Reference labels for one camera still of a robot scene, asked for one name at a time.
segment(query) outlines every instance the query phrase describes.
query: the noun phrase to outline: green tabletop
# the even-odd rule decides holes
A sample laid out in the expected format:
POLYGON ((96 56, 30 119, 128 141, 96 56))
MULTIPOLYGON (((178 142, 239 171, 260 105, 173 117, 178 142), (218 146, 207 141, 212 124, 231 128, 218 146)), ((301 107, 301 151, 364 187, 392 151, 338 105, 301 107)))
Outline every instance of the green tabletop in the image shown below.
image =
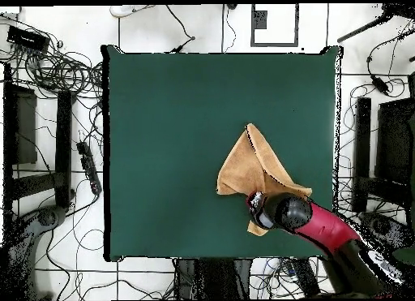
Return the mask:
POLYGON ((338 48, 323 55, 107 50, 111 256, 322 254, 283 231, 248 233, 245 197, 217 195, 216 180, 253 123, 293 181, 332 207, 338 48))

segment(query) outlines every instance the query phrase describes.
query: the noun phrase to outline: wire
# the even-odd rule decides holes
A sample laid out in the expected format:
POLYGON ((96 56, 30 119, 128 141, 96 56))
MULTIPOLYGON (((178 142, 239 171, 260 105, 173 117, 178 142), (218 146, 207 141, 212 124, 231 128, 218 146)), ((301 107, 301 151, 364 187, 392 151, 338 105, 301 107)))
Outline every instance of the wire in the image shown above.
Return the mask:
POLYGON ((188 33, 187 33, 187 31, 186 31, 186 28, 185 28, 185 26, 183 25, 183 23, 182 23, 182 21, 171 11, 171 9, 170 9, 170 7, 169 7, 169 5, 166 5, 166 7, 167 7, 167 10, 169 10, 169 12, 170 12, 170 14, 180 23, 180 25, 182 26, 182 29, 183 29, 183 32, 185 33, 185 35, 187 36, 187 37, 189 37, 189 39, 191 40, 191 41, 193 41, 194 39, 195 39, 195 37, 194 36, 190 36, 188 33))
POLYGON ((52 194, 51 196, 46 197, 43 201, 41 201, 41 202, 39 203, 39 205, 37 206, 37 208, 39 209, 39 208, 43 205, 43 203, 44 203, 45 201, 47 201, 48 199, 50 199, 51 197, 54 197, 54 196, 55 196, 55 194, 52 194))
MULTIPOLYGON (((80 181, 79 183, 78 183, 78 185, 77 185, 77 187, 76 187, 76 190, 75 190, 75 195, 76 195, 76 193, 78 192, 78 188, 79 188, 79 185, 81 184, 81 183, 83 183, 83 182, 85 182, 85 181, 87 181, 87 179, 84 179, 84 180, 82 180, 82 181, 80 181)), ((77 212, 80 212, 81 210, 83 210, 83 209, 86 209, 87 207, 89 207, 89 206, 91 206, 91 205, 93 205, 96 201, 98 200, 98 196, 95 196, 94 197, 94 200, 92 200, 92 202, 90 203, 90 204, 87 204, 86 206, 84 206, 84 207, 82 207, 81 209, 77 209, 77 210, 75 210, 73 213, 70 213, 70 214, 67 214, 66 215, 66 217, 70 217, 71 215, 74 215, 74 214, 76 214, 77 212)), ((75 225, 75 227, 82 221, 82 219, 83 219, 83 216, 78 220, 78 222, 76 222, 76 225, 75 225)), ((49 249, 49 251, 51 252, 64 238, 66 238, 69 234, 71 233, 71 230, 68 232, 68 233, 66 233, 66 235, 64 235, 56 244, 54 244, 50 249, 49 249)), ((39 259, 37 259, 37 261, 35 262, 35 265, 37 264, 37 263, 39 263, 39 261, 43 258, 43 257, 45 257, 46 256, 46 254, 44 254, 44 255, 42 255, 39 259)))
POLYGON ((225 53, 231 49, 233 47, 233 44, 235 43, 235 40, 237 39, 237 33, 235 32, 235 30, 233 30, 233 28, 230 26, 229 21, 228 21, 228 16, 229 16, 229 7, 228 7, 228 12, 226 13, 226 23, 228 24, 228 26, 231 28, 231 30, 233 31, 233 41, 232 41, 232 45, 230 45, 228 48, 226 48, 225 53))
POLYGON ((37 147, 37 145, 36 145, 33 141, 31 141, 30 139, 28 139, 26 136, 22 135, 22 134, 21 134, 21 133, 19 133, 18 131, 16 132, 16 134, 17 134, 17 135, 19 135, 22 139, 25 139, 27 142, 29 142, 29 143, 30 143, 30 144, 32 144, 33 146, 35 146, 35 148, 37 149, 37 152, 39 152, 39 154, 41 155, 41 158, 42 158, 43 162, 45 163, 46 169, 47 169, 47 170, 48 170, 48 172, 49 172, 49 175, 50 175, 50 177, 51 177, 51 179, 52 179, 52 182, 53 182, 53 188, 56 188, 56 187, 55 187, 55 178, 54 178, 54 177, 53 177, 53 175, 52 175, 52 171, 50 170, 49 165, 48 165, 48 163, 46 162, 45 157, 43 156, 43 153, 40 151, 40 149, 37 147))
POLYGON ((131 283, 129 283, 128 281, 126 281, 126 280, 122 280, 122 279, 120 279, 120 280, 118 280, 118 281, 114 281, 114 282, 111 282, 111 283, 109 283, 109 284, 107 284, 107 285, 103 285, 103 286, 93 286, 93 287, 91 287, 91 288, 89 288, 88 290, 86 290, 85 291, 85 293, 83 293, 83 295, 82 295, 82 297, 81 297, 81 301, 84 301, 85 300, 85 296, 87 295, 87 293, 89 292, 89 291, 91 291, 91 290, 95 290, 95 289, 102 289, 102 288, 107 288, 107 287, 109 287, 109 286, 113 286, 113 285, 115 285, 115 284, 117 284, 117 283, 119 283, 119 282, 122 282, 122 283, 126 283, 130 288, 132 288, 132 289, 134 289, 134 290, 137 290, 138 292, 140 292, 140 293, 143 293, 143 294, 145 294, 145 296, 144 297, 142 297, 141 299, 139 299, 139 300, 144 300, 145 298, 147 298, 147 297, 149 297, 150 299, 152 299, 152 300, 160 300, 160 299, 158 299, 158 298, 153 298, 152 297, 152 295, 153 294, 159 294, 160 295, 160 297, 162 297, 163 296, 163 294, 161 293, 161 292, 159 292, 159 291, 153 291, 153 292, 147 292, 147 291, 145 291, 145 290, 141 290, 140 288, 137 288, 136 286, 133 286, 133 285, 131 285, 131 283))
POLYGON ((102 245, 102 246, 100 246, 100 247, 98 247, 97 249, 90 249, 90 248, 86 248, 84 245, 82 245, 82 241, 86 238, 86 236, 88 235, 88 234, 90 234, 90 233, 92 233, 92 232, 94 232, 94 231, 99 231, 99 232, 101 232, 102 234, 104 234, 104 232, 102 232, 102 230, 98 230, 98 229, 92 229, 92 230, 89 230, 87 233, 85 233, 84 235, 83 235, 83 237, 81 238, 81 240, 80 241, 78 241, 78 239, 76 238, 76 235, 75 235, 75 228, 73 228, 73 230, 72 230, 73 232, 74 232, 74 236, 75 236, 75 239, 76 239, 76 242, 78 243, 78 247, 77 247, 77 249, 76 249, 76 255, 75 255, 75 269, 76 269, 76 279, 75 279, 75 291, 78 293, 78 296, 79 296, 79 301, 82 299, 82 296, 81 296, 81 282, 82 282, 82 280, 83 280, 83 274, 82 273, 79 273, 78 272, 78 252, 79 252, 79 248, 80 247, 82 247, 83 249, 85 249, 85 250, 89 250, 89 251, 97 251, 97 250, 100 250, 104 245, 102 245), (78 281, 78 284, 76 284, 76 281, 77 280, 79 280, 79 276, 81 276, 82 278, 80 279, 80 281, 78 281))
POLYGON ((60 265, 56 264, 55 262, 53 262, 53 261, 51 260, 50 256, 49 256, 49 248, 50 248, 50 245, 52 244, 52 241, 53 241, 53 233, 54 233, 54 229, 52 230, 52 234, 51 234, 51 236, 50 236, 50 241, 49 241, 48 247, 46 248, 46 255, 47 255, 48 260, 49 260, 49 262, 50 262, 50 263, 52 263, 52 264, 53 264, 55 267, 57 267, 58 269, 61 269, 61 270, 62 270, 63 272, 65 272, 65 274, 68 276, 68 279, 67 279, 67 281, 66 281, 65 286, 62 288, 61 292, 59 293, 58 297, 56 298, 56 301, 59 301, 59 299, 60 299, 60 298, 61 298, 61 296, 62 296, 63 291, 64 291, 64 290, 67 288, 67 286, 69 285, 69 281, 71 280, 71 276, 70 276, 70 274, 68 273, 68 271, 67 271, 66 269, 64 269, 64 268, 63 268, 63 267, 61 267, 60 265))
POLYGON ((402 93, 404 93, 404 87, 403 87, 402 88, 402 92, 400 94, 395 95, 395 96, 392 96, 391 94, 389 94, 390 92, 393 91, 393 83, 396 83, 396 81, 398 81, 400 84, 402 84, 402 85, 404 84, 403 80, 401 80, 401 79, 391 80, 390 74, 391 74, 391 67, 392 67, 392 64, 393 64, 393 58, 395 56, 395 48, 396 48, 396 45, 397 45, 398 41, 402 41, 406 36, 409 36, 409 35, 411 35, 411 34, 413 34, 415 32, 415 28, 410 29, 407 32, 404 32, 404 30, 409 26, 410 23, 411 23, 411 20, 405 25, 405 27, 402 29, 401 33, 399 33, 397 36, 391 38, 390 40, 387 40, 385 42, 381 42, 378 45, 376 45, 370 51, 369 56, 367 57, 367 60, 366 60, 367 71, 370 74, 370 77, 372 78, 372 80, 374 82, 374 85, 376 86, 376 88, 380 92, 382 92, 383 94, 385 94, 388 97, 397 98, 400 95, 402 95, 402 93), (392 51, 391 65, 389 66, 389 72, 387 74, 387 76, 389 77, 389 80, 390 80, 389 81, 389 84, 391 85, 391 89, 389 89, 389 87, 386 87, 385 88, 385 83, 383 82, 383 80, 381 80, 378 77, 375 77, 372 74, 372 72, 370 71, 370 62, 373 60, 372 59, 372 54, 373 54, 373 52, 374 52, 375 49, 378 49, 381 45, 386 45, 387 43, 392 42, 394 40, 396 40, 396 43, 395 43, 395 46, 394 46, 393 51, 392 51))

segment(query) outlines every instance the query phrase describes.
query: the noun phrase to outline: folded cloth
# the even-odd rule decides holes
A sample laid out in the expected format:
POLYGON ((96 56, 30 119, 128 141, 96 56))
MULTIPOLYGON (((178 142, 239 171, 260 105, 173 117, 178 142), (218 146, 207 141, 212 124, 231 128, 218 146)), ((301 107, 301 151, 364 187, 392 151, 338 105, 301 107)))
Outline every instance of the folded cloth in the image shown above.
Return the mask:
MULTIPOLYGON (((233 146, 217 177, 217 193, 249 195, 254 191, 266 193, 290 192, 300 197, 310 196, 311 189, 295 184, 272 151, 261 132, 252 123, 233 146)), ((248 232, 264 235, 264 230, 252 221, 248 232)))

